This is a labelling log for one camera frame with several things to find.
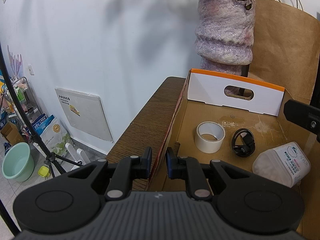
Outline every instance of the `gray tile floor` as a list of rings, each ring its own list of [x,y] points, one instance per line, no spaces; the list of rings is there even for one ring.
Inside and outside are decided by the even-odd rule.
[[[4,158],[3,140],[4,139],[2,138],[2,136],[0,136],[0,169],[2,168],[1,165],[2,165],[3,158]],[[0,199],[1,199],[2,203],[4,204],[5,208],[7,209],[8,213],[12,217],[13,221],[16,223],[16,225],[18,225],[17,220],[15,219],[14,214],[13,214],[13,210],[12,210],[12,205],[13,205],[13,202],[14,202],[16,196],[20,192],[22,192],[23,190],[25,190],[33,185],[36,185],[40,182],[43,182],[46,179],[52,178],[52,176],[50,176],[49,178],[43,178],[38,175],[38,170],[40,169],[41,166],[44,165],[43,161],[45,160],[45,158],[41,155],[41,153],[37,149],[33,148],[33,149],[31,149],[31,155],[32,155],[33,160],[35,162],[35,169],[34,169],[32,175],[30,176],[30,178],[24,182],[16,182],[11,179],[8,180],[3,176],[2,170],[0,170]],[[98,156],[95,156],[95,155],[89,154],[89,153],[87,153],[87,156],[88,156],[89,160],[96,160],[101,157],[101,156],[98,157]],[[61,164],[61,166],[66,171],[70,171],[73,167],[73,164],[63,162]],[[56,176],[59,175],[56,168],[53,167],[53,169],[54,169],[55,175]],[[10,230],[7,228],[6,224],[4,223],[2,218],[0,217],[0,240],[10,240],[12,238],[13,238],[12,233],[10,232]]]

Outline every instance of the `screw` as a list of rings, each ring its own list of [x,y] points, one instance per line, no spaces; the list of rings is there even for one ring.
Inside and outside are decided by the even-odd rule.
[[[208,197],[210,195],[210,191],[206,189],[197,189],[195,191],[195,195],[197,197]]]
[[[118,189],[113,189],[107,192],[107,196],[111,198],[119,198],[123,195],[123,192]]]
[[[311,125],[311,128],[315,128],[316,127],[316,122],[312,121],[310,125]]]

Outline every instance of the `mint green plastic bucket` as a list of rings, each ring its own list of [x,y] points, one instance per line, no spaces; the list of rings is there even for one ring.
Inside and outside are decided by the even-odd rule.
[[[5,155],[2,174],[7,179],[23,182],[31,176],[35,163],[27,143],[17,143]]]

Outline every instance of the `white wall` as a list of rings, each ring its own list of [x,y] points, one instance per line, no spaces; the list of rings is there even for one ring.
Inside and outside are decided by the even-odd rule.
[[[314,17],[320,13],[320,0],[301,2]],[[54,88],[99,95],[117,141],[166,77],[198,67],[196,7],[197,0],[0,1],[0,41],[7,65],[7,45],[22,54],[42,110],[73,138],[107,153],[114,144],[69,125]]]

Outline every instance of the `container label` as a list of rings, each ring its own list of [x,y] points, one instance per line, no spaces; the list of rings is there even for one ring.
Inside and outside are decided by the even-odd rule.
[[[310,171],[310,163],[294,142],[279,146],[274,150],[292,177],[291,187]]]

